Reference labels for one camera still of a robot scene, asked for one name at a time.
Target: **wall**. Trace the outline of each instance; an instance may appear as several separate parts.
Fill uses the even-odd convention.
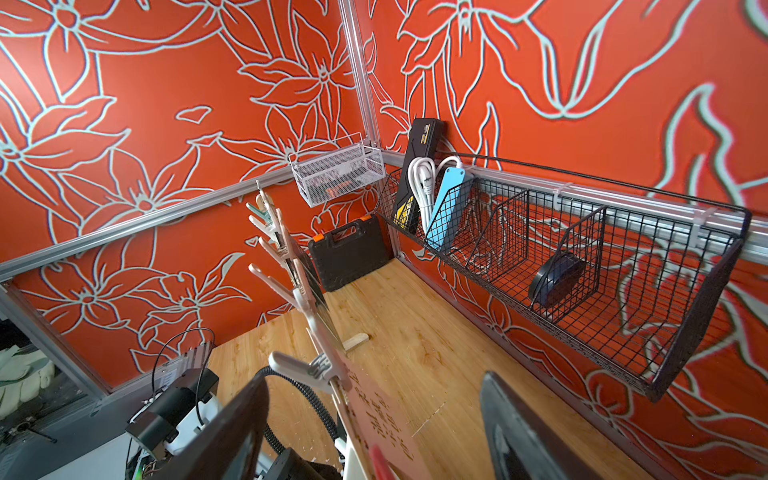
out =
[[[0,5],[0,262],[286,166],[360,131],[335,2],[78,0]],[[268,189],[300,242],[373,209]],[[247,272],[239,198],[17,276],[116,387],[194,326],[224,343],[285,312]],[[171,343],[174,356],[201,341]]]
[[[387,147],[405,150],[411,119],[441,118],[457,151],[768,211],[759,120],[768,107],[766,2],[359,0],[357,8]],[[737,265],[707,340],[651,404],[405,237],[402,248],[676,477],[768,475],[768,267]]]
[[[0,262],[359,131],[335,2],[0,7]]]

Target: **storage shelf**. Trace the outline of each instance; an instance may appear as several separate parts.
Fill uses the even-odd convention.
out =
[[[652,401],[704,338],[746,232],[476,177],[425,233],[396,209],[401,173],[379,196],[387,223]]]

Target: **coiled cable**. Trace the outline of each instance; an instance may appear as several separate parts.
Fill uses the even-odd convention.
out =
[[[295,386],[301,392],[301,394],[304,395],[304,398],[307,399],[307,401],[310,403],[312,408],[315,410],[315,413],[317,413],[317,416],[320,417],[320,420],[323,422],[323,425],[328,431],[328,435],[331,437],[331,442],[335,442],[336,439],[339,438],[339,433],[336,430],[336,423],[333,421],[333,417],[330,415],[330,413],[328,413],[328,410],[323,405],[323,402],[320,401],[320,399],[317,397],[317,394],[315,394],[315,392],[309,386],[306,386],[301,382],[297,382],[294,379],[290,379],[285,375],[280,375],[270,366],[265,366],[259,370],[257,375],[275,375],[288,380],[291,385]],[[266,439],[266,442],[270,444],[270,447],[272,447],[272,450],[274,450],[276,454],[279,455],[283,453],[285,447],[280,442],[280,440],[277,439],[269,424],[267,424],[266,428],[264,429],[264,438]]]

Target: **mesh shelf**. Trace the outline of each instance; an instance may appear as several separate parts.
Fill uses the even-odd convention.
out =
[[[299,193],[310,207],[384,178],[381,150],[351,144],[310,159],[291,161]]]
[[[464,210],[436,212],[425,234],[420,222],[408,230],[393,220],[401,173],[388,176],[379,215],[653,401],[704,337],[743,245],[743,232],[482,177],[450,190]],[[571,283],[543,301],[568,277],[552,280],[563,264]]]

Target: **black cable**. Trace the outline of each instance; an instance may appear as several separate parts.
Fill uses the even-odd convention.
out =
[[[323,402],[320,401],[320,399],[315,394],[314,390],[312,390],[311,387],[304,385],[301,382],[297,382],[294,379],[288,378],[285,375],[280,375],[278,372],[275,372],[272,367],[265,366],[261,370],[257,372],[257,375],[263,375],[263,376],[279,376],[280,378],[283,378],[285,380],[288,380],[291,385],[295,386],[301,393],[304,395],[304,398],[307,399],[307,401],[310,402],[310,405],[315,410],[315,413],[317,413],[317,416],[320,417],[320,420],[323,422],[323,425],[325,425],[326,430],[328,431],[328,435],[331,437],[331,441],[335,442],[337,438],[339,438],[339,433],[336,430],[336,423],[333,421],[333,417],[328,413],[328,410],[326,409],[326,406],[323,405]],[[277,439],[274,432],[270,428],[269,425],[266,426],[264,429],[264,438],[266,441],[270,444],[270,447],[272,447],[272,450],[275,451],[276,454],[280,454],[285,450],[285,447],[282,443],[280,443],[280,440]]]
[[[131,476],[128,473],[128,464],[131,462],[131,445],[133,444],[134,438],[131,436],[128,436],[128,451],[125,452],[125,480],[128,480]]]
[[[205,330],[207,332],[210,332],[210,350],[208,350],[208,355],[205,357],[205,362],[203,362],[203,368],[200,369],[200,375],[197,377],[197,386],[194,390],[194,409],[197,413],[197,421],[200,422],[200,426],[203,425],[203,417],[200,416],[200,406],[198,403],[200,402],[200,381],[203,379],[203,372],[205,371],[206,367],[208,366],[208,360],[210,359],[210,354],[214,350],[214,345],[216,344],[216,333],[207,327],[204,326],[196,326],[192,329],[186,329],[181,333],[177,333],[176,335],[172,336],[166,343],[163,344],[163,347],[160,349],[160,352],[157,353],[157,357],[154,359],[154,366],[152,366],[152,376],[151,376],[151,385],[152,385],[152,398],[154,398],[155,393],[157,391],[154,389],[154,372],[157,370],[157,362],[160,361],[160,357],[163,355],[163,350],[165,350],[165,347],[168,346],[168,343],[173,341],[173,339],[178,338],[185,333],[194,332],[195,330]]]
[[[266,442],[270,444],[270,447],[272,447],[272,450],[274,450],[276,454],[280,455],[281,453],[285,452],[286,448],[282,443],[280,443],[280,440],[277,439],[275,432],[272,431],[269,423],[267,423],[266,427],[264,427],[264,438],[266,439]]]

